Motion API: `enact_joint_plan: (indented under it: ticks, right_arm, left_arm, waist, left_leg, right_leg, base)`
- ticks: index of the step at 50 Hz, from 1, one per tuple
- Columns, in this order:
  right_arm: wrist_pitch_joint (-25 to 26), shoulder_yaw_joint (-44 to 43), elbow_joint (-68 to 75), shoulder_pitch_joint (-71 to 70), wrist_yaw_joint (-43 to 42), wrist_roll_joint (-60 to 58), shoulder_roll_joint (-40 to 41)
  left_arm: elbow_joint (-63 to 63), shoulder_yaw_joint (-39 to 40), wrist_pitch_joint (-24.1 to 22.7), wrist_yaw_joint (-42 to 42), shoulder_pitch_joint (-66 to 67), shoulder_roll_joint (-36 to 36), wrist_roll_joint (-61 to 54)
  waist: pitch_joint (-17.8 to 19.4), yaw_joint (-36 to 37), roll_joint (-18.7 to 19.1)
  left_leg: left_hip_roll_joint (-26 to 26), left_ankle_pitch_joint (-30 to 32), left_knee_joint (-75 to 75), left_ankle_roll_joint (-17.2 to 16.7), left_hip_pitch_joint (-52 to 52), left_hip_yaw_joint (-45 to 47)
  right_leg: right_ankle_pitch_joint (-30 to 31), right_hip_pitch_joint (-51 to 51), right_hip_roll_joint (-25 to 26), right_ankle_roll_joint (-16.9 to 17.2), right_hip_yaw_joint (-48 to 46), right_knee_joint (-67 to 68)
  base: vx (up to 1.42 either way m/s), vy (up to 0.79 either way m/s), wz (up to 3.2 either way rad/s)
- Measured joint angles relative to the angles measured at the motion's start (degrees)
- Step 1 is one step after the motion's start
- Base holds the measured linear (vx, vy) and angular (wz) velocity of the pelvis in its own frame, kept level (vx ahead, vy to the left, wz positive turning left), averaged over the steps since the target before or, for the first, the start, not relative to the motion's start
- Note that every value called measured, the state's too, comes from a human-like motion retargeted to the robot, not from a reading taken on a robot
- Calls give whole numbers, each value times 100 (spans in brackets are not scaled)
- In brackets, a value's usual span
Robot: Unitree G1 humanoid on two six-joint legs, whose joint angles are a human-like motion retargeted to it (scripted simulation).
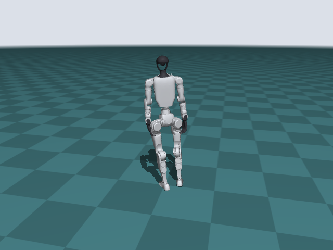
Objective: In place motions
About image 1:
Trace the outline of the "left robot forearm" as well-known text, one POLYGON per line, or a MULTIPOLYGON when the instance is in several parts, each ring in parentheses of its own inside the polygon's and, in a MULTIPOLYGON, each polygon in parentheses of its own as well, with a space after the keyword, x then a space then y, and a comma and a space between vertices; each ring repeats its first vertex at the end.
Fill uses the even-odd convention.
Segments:
POLYGON ((147 119, 149 119, 150 120, 150 122, 151 122, 151 106, 149 106, 149 105, 147 105, 147 101, 146 101, 146 99, 144 99, 144 108, 145 108, 145 122, 147 123, 147 119))

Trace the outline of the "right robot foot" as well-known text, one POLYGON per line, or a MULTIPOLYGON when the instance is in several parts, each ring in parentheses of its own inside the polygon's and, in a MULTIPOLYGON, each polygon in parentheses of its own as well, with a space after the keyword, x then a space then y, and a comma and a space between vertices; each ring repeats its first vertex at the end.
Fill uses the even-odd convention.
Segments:
POLYGON ((182 180, 180 180, 180 178, 179 178, 179 180, 177 179, 176 183, 177 183, 177 186, 182 186, 183 185, 183 179, 182 180))

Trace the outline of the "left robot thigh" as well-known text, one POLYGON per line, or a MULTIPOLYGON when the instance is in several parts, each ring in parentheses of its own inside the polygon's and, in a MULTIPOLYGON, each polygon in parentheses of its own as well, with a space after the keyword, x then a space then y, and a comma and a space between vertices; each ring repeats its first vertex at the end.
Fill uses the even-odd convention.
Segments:
POLYGON ((166 155, 166 152, 163 151, 163 149, 162 149, 161 132, 160 132, 161 126, 162 126, 161 119, 156 119, 156 120, 152 121, 150 124, 152 134, 156 135, 156 136, 151 136, 156 154, 160 153, 161 160, 164 160, 164 159, 166 159, 167 155, 166 155))

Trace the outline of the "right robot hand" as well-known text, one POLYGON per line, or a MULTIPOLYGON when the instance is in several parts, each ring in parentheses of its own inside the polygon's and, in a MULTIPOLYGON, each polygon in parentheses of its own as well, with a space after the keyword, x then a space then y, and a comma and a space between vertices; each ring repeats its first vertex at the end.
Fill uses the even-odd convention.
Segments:
MULTIPOLYGON (((181 130, 179 133, 185 133, 185 132, 187 131, 187 121, 186 121, 186 120, 187 120, 187 115, 185 115, 185 116, 184 116, 184 119, 182 119, 182 121, 183 121, 183 122, 182 122, 182 126, 181 126, 181 127, 182 127, 182 130, 181 130)), ((181 127, 180 127, 180 128, 181 128, 181 127)), ((180 129, 180 128, 179 128, 179 129, 180 129)))

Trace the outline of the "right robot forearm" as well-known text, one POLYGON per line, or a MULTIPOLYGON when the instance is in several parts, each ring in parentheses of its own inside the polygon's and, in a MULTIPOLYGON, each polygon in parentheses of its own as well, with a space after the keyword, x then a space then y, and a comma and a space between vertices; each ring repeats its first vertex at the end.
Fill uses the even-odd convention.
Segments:
MULTIPOLYGON (((180 111, 181 111, 181 118, 184 119, 184 116, 187 115, 185 97, 184 97, 184 101, 179 103, 179 106, 180 106, 180 111)), ((187 117, 188 117, 188 115, 187 115, 187 117)))

